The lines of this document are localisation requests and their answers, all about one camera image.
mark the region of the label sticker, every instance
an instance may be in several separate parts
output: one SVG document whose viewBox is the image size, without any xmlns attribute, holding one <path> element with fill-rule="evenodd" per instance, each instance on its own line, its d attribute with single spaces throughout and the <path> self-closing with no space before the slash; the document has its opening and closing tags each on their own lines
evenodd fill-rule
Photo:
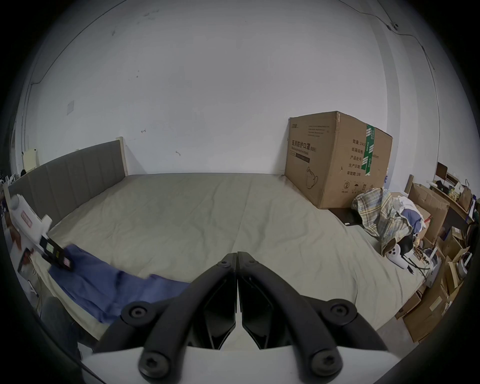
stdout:
<svg viewBox="0 0 480 384">
<path fill-rule="evenodd" d="M 375 141 L 375 127 L 367 124 L 367 139 L 365 140 L 365 151 L 363 152 L 363 161 L 361 169 L 365 170 L 365 176 L 370 175 L 372 166 L 373 143 Z"/>
<path fill-rule="evenodd" d="M 29 228 L 32 227 L 32 220 L 30 220 L 27 216 L 27 214 L 25 213 L 25 211 L 22 211 L 22 213 L 20 214 L 20 216 L 22 217 L 22 219 L 24 220 L 24 222 L 28 225 Z"/>
<path fill-rule="evenodd" d="M 437 297 L 437 300 L 435 300 L 433 304 L 430 306 L 430 311 L 433 312 L 435 308 L 438 307 L 438 304 L 440 304 L 441 302 L 442 302 L 442 298 L 440 296 Z"/>
</svg>

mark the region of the white wall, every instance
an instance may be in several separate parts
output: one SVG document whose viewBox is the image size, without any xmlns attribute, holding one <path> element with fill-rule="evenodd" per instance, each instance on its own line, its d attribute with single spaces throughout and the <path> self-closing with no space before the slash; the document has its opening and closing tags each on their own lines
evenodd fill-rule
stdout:
<svg viewBox="0 0 480 384">
<path fill-rule="evenodd" d="M 385 126 L 364 17 L 337 1 L 195 4 L 127 1 L 75 39 L 32 87 L 41 163 L 122 135 L 137 172 L 281 173 L 291 116 L 339 109 Z"/>
<path fill-rule="evenodd" d="M 421 34 L 434 61 L 440 161 L 480 192 L 478 155 L 467 161 L 446 144 L 480 142 L 453 67 L 423 20 L 381 1 L 401 28 Z M 65 14 L 32 81 L 117 2 L 84 1 Z M 388 20 L 377 1 L 348 3 Z M 132 173 L 281 173 L 288 118 L 329 110 L 393 136 L 393 189 L 410 173 L 431 180 L 437 158 L 436 99 L 421 48 L 336 0 L 127 0 L 63 51 L 32 86 L 27 110 L 25 147 L 38 149 L 40 163 L 121 135 Z M 452 129 L 454 121 L 461 124 Z"/>
</svg>

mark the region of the wall mark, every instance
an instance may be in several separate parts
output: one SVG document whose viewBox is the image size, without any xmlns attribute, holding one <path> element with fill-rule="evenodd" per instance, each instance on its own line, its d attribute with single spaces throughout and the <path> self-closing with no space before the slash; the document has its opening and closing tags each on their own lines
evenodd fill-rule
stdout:
<svg viewBox="0 0 480 384">
<path fill-rule="evenodd" d="M 72 100 L 70 103 L 68 103 L 67 105 L 67 115 L 69 115 L 71 112 L 73 112 L 73 102 L 74 100 Z"/>
</svg>

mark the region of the blue cloth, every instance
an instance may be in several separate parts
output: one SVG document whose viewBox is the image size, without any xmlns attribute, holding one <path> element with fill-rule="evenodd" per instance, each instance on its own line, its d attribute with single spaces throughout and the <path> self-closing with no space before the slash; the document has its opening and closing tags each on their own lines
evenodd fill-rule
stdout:
<svg viewBox="0 0 480 384">
<path fill-rule="evenodd" d="M 413 228 L 413 233 L 421 231 L 421 216 L 413 209 L 404 209 L 402 216 L 405 217 Z"/>
<path fill-rule="evenodd" d="M 101 323 L 112 323 L 132 301 L 152 303 L 170 299 L 189 284 L 157 275 L 146 279 L 129 275 L 73 244 L 64 251 L 73 261 L 73 271 L 52 265 L 50 276 L 74 302 Z"/>
</svg>

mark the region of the black device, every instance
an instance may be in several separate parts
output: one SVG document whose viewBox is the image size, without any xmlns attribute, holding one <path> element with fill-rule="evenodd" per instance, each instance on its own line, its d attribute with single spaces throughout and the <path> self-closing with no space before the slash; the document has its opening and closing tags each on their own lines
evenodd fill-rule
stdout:
<svg viewBox="0 0 480 384">
<path fill-rule="evenodd" d="M 293 345 L 305 382 L 329 382 L 342 370 L 337 346 L 387 351 L 375 330 L 343 299 L 301 296 L 246 252 L 230 253 L 178 297 L 133 302 L 106 330 L 94 354 L 143 347 L 138 371 L 151 383 L 180 379 L 186 346 L 220 349 L 242 325 L 259 349 Z"/>
<path fill-rule="evenodd" d="M 57 265 L 68 271 L 73 271 L 74 265 L 66 254 L 64 249 L 50 238 L 40 239 L 40 247 L 43 248 L 42 257 L 50 264 Z"/>
</svg>

